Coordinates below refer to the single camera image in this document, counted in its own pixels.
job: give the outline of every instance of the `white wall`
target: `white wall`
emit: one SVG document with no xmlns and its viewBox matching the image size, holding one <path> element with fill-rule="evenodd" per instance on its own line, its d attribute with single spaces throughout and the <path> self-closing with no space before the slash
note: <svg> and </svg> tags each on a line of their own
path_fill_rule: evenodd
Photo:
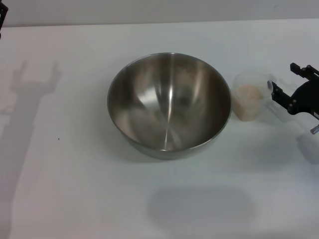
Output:
<svg viewBox="0 0 319 239">
<path fill-rule="evenodd" d="M 5 26 L 319 18 L 319 0 L 3 0 Z"/>
</svg>

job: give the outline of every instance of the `white tabletop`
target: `white tabletop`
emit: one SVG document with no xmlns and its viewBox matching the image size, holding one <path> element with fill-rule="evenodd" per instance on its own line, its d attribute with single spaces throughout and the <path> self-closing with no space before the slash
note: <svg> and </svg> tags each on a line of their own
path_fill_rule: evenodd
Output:
<svg viewBox="0 0 319 239">
<path fill-rule="evenodd" d="M 270 102 L 233 114 L 194 157 L 132 148 L 106 97 L 131 61 L 195 56 L 232 86 L 248 70 L 288 93 L 319 67 L 319 20 L 4 28 L 0 41 L 0 239 L 317 239 L 318 121 Z"/>
</svg>

